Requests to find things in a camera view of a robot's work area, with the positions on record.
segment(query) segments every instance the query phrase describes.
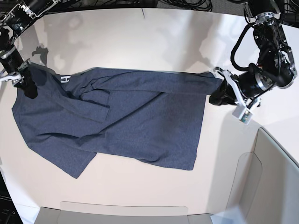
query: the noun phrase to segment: tabletop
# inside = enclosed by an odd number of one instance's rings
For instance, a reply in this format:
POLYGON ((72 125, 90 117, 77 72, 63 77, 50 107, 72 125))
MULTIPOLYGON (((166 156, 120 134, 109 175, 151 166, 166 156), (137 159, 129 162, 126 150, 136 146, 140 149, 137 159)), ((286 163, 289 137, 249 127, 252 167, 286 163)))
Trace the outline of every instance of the tabletop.
MULTIPOLYGON (((61 75, 92 67, 201 73, 216 66, 240 74, 230 63, 230 52, 246 25, 243 17, 188 10, 143 11, 108 9, 47 15, 16 45, 24 59, 46 64, 61 75)), ((299 68, 299 30, 284 29, 299 68)), ((250 30, 236 60, 247 66, 256 62, 258 53, 250 30)), ((188 214, 217 213, 226 208, 238 159, 252 152, 258 128, 298 115, 298 85, 295 82, 289 89, 275 88, 265 94, 248 126, 232 117, 233 106, 210 105, 207 97, 193 171, 97 154, 74 179, 26 146, 11 111, 16 89, 8 83, 2 86, 0 99, 1 173, 28 223, 34 222, 40 207, 60 209, 62 201, 185 206, 188 214)))

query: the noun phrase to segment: shirt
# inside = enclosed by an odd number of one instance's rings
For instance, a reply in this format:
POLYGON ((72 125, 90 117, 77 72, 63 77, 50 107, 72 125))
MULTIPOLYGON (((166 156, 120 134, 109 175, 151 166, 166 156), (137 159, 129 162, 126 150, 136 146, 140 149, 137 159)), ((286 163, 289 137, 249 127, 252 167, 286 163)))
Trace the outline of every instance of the shirt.
POLYGON ((28 147, 74 178, 96 153, 192 170, 210 73, 95 68, 72 76, 32 64, 38 96, 18 90, 13 114, 28 147))

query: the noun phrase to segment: white logo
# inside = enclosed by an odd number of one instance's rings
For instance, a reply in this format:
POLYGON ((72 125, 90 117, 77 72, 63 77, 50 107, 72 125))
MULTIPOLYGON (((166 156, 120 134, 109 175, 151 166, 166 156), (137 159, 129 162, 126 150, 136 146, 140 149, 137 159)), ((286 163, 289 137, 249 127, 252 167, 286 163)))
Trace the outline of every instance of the white logo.
POLYGON ((62 76, 61 83, 68 83, 70 81, 71 76, 62 76))

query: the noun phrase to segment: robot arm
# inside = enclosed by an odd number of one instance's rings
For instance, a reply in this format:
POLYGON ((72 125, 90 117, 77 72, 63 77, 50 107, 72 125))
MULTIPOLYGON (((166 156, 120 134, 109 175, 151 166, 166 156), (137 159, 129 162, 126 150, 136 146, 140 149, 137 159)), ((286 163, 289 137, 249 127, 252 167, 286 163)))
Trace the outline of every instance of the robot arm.
POLYGON ((60 0, 22 0, 0 19, 0 62, 4 70, 0 81, 11 80, 14 87, 24 90, 29 98, 37 97, 37 88, 31 79, 28 61, 23 61, 14 41, 39 18, 43 17, 60 0), (13 35, 9 36, 8 26, 13 35))
POLYGON ((253 110, 260 105, 260 96, 275 86, 288 88, 297 76, 292 49, 288 46, 281 21, 280 11, 274 0, 249 0, 244 9, 247 26, 231 52, 231 63, 244 73, 236 76, 229 71, 216 68, 214 71, 224 77, 221 86, 211 95, 213 105, 237 105, 233 115, 248 124, 253 110), (235 61, 243 37, 250 29, 260 49, 256 64, 240 67, 235 61))
MULTIPOLYGON (((13 85, 24 90, 29 98, 37 97, 37 88, 31 79, 29 62, 23 61, 14 46, 14 41, 59 2, 60 0, 21 0, 0 19, 0 62, 8 73, 5 77, 2 76, 4 72, 0 73, 0 81, 11 80, 13 85), (12 29, 12 37, 4 26, 12 29)), ((260 96, 275 86, 289 87, 297 76, 297 71, 275 1, 248 0, 244 12, 248 25, 231 54, 233 66, 244 73, 236 76, 227 70, 216 68, 214 71, 221 74, 224 81, 211 95, 209 102, 213 105, 237 105, 233 115, 247 124, 252 117, 253 109, 260 104, 260 96), (250 28, 254 29, 254 39, 260 49, 260 56, 256 64, 251 63, 244 68, 235 61, 235 53, 250 28)))

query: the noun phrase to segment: black cable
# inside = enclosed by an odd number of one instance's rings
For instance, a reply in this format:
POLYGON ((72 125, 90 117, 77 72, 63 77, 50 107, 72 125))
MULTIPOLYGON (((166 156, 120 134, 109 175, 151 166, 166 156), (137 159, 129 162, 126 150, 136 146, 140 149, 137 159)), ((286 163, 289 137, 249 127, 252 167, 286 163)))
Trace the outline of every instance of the black cable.
POLYGON ((180 8, 197 10, 197 11, 212 11, 213 9, 211 0, 198 0, 195 3, 190 3, 187 2, 186 0, 162 0, 162 2, 168 5, 173 5, 180 8))
POLYGON ((291 0, 291 2, 292 2, 294 5, 296 5, 296 6, 299 7, 299 1, 298 1, 298 0, 291 0))
POLYGON ((295 12, 298 12, 299 7, 298 6, 293 6, 290 3, 285 3, 285 6, 290 7, 292 10, 294 10, 295 12))
POLYGON ((103 4, 101 4, 101 6, 104 6, 104 5, 106 5, 107 3, 109 3, 109 2, 112 2, 112 3, 109 4, 109 5, 116 5, 116 4, 117 4, 118 2, 120 2, 120 1, 131 2, 130 4, 137 4, 137 3, 139 2, 138 0, 108 0, 108 1, 104 2, 103 4))
POLYGON ((11 215, 12 215, 12 211, 8 214, 8 216, 7 216, 7 218, 5 219, 5 221, 4 221, 3 224, 8 224, 11 215))
POLYGON ((288 10, 288 9, 285 9, 285 12, 288 12, 288 13, 294 13, 294 14, 296 14, 296 12, 295 12, 295 11, 288 10))
POLYGON ((246 3, 248 0, 228 0, 229 2, 231 3, 234 3, 234 4, 243 4, 243 3, 246 3))
POLYGON ((77 1, 74 2, 74 3, 71 3, 70 7, 72 7, 72 8, 80 8, 80 7, 82 6, 82 4, 83 4, 83 0, 77 0, 77 1), (80 5, 74 7, 73 5, 77 4, 78 2, 80 2, 80 5))
POLYGON ((81 2, 80 6, 83 4, 83 0, 68 0, 65 2, 60 2, 57 5, 54 6, 55 9, 65 9, 65 8, 69 8, 72 7, 74 8, 74 4, 77 4, 78 2, 81 2))
POLYGON ((260 31, 259 29, 257 29, 257 28, 254 26, 255 23, 250 23, 250 22, 249 22, 249 20, 248 20, 249 15, 248 15, 248 13, 246 12, 246 10, 244 9, 243 11, 244 11, 244 17, 245 17, 245 21, 246 21, 246 23, 247 23, 248 25, 250 25, 251 28, 253 28, 253 29, 255 29, 256 31, 258 31, 259 33, 261 33, 261 31, 260 31))
POLYGON ((245 26, 244 30, 242 31, 242 33, 241 33, 241 35, 240 35, 240 37, 239 37, 237 43, 235 44, 235 46, 234 46, 234 48, 233 48, 233 50, 232 50, 232 52, 231 52, 231 55, 230 55, 230 61, 231 61, 232 65, 233 65, 233 67, 234 67, 235 69, 239 70, 239 71, 248 71, 248 70, 249 70, 248 67, 241 67, 241 66, 239 66, 239 65, 235 62, 235 54, 236 54, 236 52, 237 52, 237 50, 238 50, 238 48, 239 48, 239 46, 240 46, 240 44, 241 44, 241 42, 242 42, 244 36, 246 35, 247 31, 252 27, 253 24, 254 24, 254 23, 250 23, 250 24, 247 24, 247 25, 245 26))

